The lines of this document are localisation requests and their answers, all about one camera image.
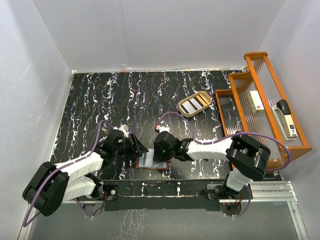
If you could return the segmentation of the white credit card black stripe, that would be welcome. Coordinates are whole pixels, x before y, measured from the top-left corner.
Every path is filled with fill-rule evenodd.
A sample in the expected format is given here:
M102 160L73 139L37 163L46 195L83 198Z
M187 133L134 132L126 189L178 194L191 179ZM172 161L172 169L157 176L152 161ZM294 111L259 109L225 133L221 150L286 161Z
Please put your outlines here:
M154 166L154 150L149 148L148 152L143 153L138 159L139 168L152 168Z

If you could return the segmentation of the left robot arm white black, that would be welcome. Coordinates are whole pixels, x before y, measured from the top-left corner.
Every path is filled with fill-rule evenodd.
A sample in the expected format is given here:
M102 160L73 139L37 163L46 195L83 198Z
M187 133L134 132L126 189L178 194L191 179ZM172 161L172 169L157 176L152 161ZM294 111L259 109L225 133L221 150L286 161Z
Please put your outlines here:
M135 160L148 152L135 134L113 129L93 151L83 156L62 163L42 163L24 189L22 198L45 217L52 215L62 203L78 197L89 196L97 200L103 195L104 188L90 176L91 173L117 160Z

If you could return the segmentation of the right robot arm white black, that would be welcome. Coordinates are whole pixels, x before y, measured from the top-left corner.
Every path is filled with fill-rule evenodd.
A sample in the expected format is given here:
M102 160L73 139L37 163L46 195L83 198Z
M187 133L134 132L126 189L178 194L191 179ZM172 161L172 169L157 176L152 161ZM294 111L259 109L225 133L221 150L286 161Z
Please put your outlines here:
M181 162L217 159L234 165L223 185L208 190L217 199L236 199L249 182L262 180L271 154L264 144L239 133L221 141L204 142L193 138L179 140L162 131L153 141L153 150L156 162L167 162L172 158Z

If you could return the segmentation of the brown leather card holder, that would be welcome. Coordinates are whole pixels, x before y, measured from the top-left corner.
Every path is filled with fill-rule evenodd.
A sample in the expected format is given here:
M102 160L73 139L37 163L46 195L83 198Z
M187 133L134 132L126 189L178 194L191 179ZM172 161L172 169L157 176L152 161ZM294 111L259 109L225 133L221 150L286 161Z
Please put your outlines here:
M137 169L168 170L171 161L172 159L162 162L154 160L154 150L149 148L148 152L137 158L135 167Z

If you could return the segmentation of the stack of credit cards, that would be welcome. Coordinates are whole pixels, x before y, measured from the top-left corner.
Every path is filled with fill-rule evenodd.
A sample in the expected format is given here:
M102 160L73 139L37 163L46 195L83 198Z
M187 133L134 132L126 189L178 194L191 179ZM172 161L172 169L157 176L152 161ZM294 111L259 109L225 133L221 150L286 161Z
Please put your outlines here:
M179 106L186 114L194 114L198 110L202 110L209 105L209 101L202 95L198 94L185 100Z

